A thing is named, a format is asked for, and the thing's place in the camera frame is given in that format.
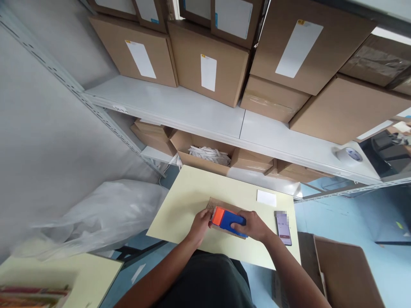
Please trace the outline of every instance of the hand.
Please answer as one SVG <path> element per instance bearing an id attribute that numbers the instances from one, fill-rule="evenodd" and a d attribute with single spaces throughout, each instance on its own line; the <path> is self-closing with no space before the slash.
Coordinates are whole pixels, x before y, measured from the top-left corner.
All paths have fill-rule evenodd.
<path id="1" fill-rule="evenodd" d="M 197 213 L 191 225 L 190 232 L 185 237 L 186 240 L 192 242 L 196 247 L 199 247 L 203 242 L 206 231 L 211 228 L 212 209 L 204 209 Z"/>
<path id="2" fill-rule="evenodd" d="M 274 234 L 255 211 L 248 212 L 242 210 L 237 215 L 244 217 L 247 221 L 245 226 L 238 223 L 231 224 L 231 227 L 237 232 L 244 233 L 260 242 L 264 242 L 268 236 Z"/>

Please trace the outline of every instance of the person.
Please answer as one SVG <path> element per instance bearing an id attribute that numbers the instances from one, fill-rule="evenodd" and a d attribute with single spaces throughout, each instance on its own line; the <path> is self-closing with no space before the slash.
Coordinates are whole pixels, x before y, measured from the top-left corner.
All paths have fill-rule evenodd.
<path id="1" fill-rule="evenodd" d="M 291 308 L 331 308 L 305 270 L 256 212 L 240 211 L 246 225 L 231 227 L 268 250 Z M 204 209 L 185 239 L 142 277 L 115 308 L 253 307 L 247 274 L 241 263 L 225 255 L 197 250 L 211 227 L 212 211 Z"/>

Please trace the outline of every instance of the white plastic bag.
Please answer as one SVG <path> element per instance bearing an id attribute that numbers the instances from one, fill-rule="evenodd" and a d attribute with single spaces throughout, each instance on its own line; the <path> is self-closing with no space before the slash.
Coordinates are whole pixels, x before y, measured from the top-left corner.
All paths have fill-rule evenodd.
<path id="1" fill-rule="evenodd" d="M 151 225 L 167 193 L 151 183 L 104 182 L 63 217 L 32 225 L 29 238 L 12 254 L 44 261 L 124 241 Z"/>

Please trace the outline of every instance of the tabletop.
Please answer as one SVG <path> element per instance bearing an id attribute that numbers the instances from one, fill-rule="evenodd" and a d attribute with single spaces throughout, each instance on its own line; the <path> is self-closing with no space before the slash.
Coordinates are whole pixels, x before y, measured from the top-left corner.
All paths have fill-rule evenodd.
<path id="1" fill-rule="evenodd" d="M 276 206 L 257 202 L 258 190 L 274 194 Z M 256 211 L 274 233 L 277 233 L 274 211 L 286 211 L 292 240 L 292 246 L 287 248 L 301 263 L 292 196 L 189 166 L 182 167 L 147 235 L 180 243 L 190 230 L 194 216 L 207 206 L 210 197 Z M 199 249 L 275 269 L 264 245 L 250 237 L 244 240 L 210 229 Z"/>
<path id="2" fill-rule="evenodd" d="M 71 289 L 64 308 L 97 308 L 116 279 L 123 263 L 80 254 L 40 262 L 9 257 L 0 266 L 0 285 Z"/>

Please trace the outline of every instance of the white wall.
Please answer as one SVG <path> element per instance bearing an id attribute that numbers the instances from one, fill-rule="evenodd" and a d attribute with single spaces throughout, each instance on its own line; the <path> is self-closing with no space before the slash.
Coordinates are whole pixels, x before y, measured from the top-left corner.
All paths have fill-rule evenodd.
<path id="1" fill-rule="evenodd" d="M 103 181 L 157 175 L 0 27 L 0 255 Z"/>
<path id="2" fill-rule="evenodd" d="M 85 89 L 119 73 L 78 0 L 6 0 L 13 14 Z"/>

